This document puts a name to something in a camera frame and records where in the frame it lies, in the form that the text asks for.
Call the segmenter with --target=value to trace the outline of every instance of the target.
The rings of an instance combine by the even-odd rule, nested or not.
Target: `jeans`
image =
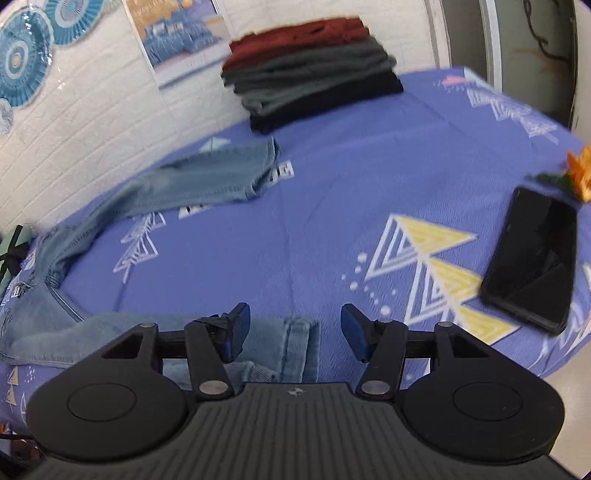
[[[67,367],[138,323],[154,322],[160,331],[182,330],[201,317],[199,312],[191,318],[124,312],[89,316],[59,287],[75,260],[112,222],[155,210],[253,199],[264,190],[278,155],[278,145],[271,139],[168,163],[125,183],[77,225],[58,226],[39,242],[35,270],[20,298],[0,313],[0,359],[13,365]],[[240,361],[228,367],[233,380],[316,379],[317,322],[253,320],[251,329],[255,336],[247,338]],[[283,344],[285,350],[274,358],[265,355],[257,335]],[[188,371],[178,361],[168,362],[164,370],[179,384],[190,384]]]

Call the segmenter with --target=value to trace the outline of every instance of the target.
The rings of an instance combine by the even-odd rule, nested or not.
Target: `white brick wall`
[[[217,4],[235,37],[278,24],[360,15],[402,73],[436,65],[425,1],[440,38],[439,0]],[[23,5],[14,1],[0,14],[0,25]],[[439,41],[437,49],[441,65],[449,64],[447,45]],[[40,93],[15,110],[12,132],[0,135],[0,231],[18,222],[42,232],[171,150],[246,118],[219,70],[159,90],[123,8],[73,46],[56,47]]]

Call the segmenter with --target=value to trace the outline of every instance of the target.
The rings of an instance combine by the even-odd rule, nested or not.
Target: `red folded shirt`
[[[232,56],[223,71],[238,70],[308,48],[343,45],[365,40],[369,30],[358,18],[331,18],[246,35],[230,44]]]

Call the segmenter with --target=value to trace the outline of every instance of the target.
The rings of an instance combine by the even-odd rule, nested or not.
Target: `black ribbon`
[[[14,229],[14,234],[8,244],[8,250],[5,254],[0,255],[2,266],[0,267],[0,281],[4,278],[6,270],[8,270],[13,277],[18,275],[21,271],[21,262],[27,257],[29,244],[23,243],[17,245],[18,237],[21,234],[22,225],[17,225]]]

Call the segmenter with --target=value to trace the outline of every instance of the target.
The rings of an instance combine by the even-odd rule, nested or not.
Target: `bed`
[[[276,131],[278,168],[260,199],[111,225],[62,288],[92,314],[210,315],[245,301],[259,317],[318,319],[323,382],[354,384],[364,369],[340,332],[344,303],[412,329],[453,321],[537,375],[560,368],[591,332],[587,206],[579,212],[573,299],[560,336],[485,308],[478,288],[515,186],[539,189],[527,176],[560,171],[567,150],[578,153],[582,143],[468,69],[401,80],[403,94]],[[162,161],[258,138],[241,123]],[[34,245],[3,307],[18,301],[14,287],[33,268]],[[0,421],[26,430],[30,395],[59,371],[0,365]],[[407,362],[403,383],[426,371],[426,361]]]

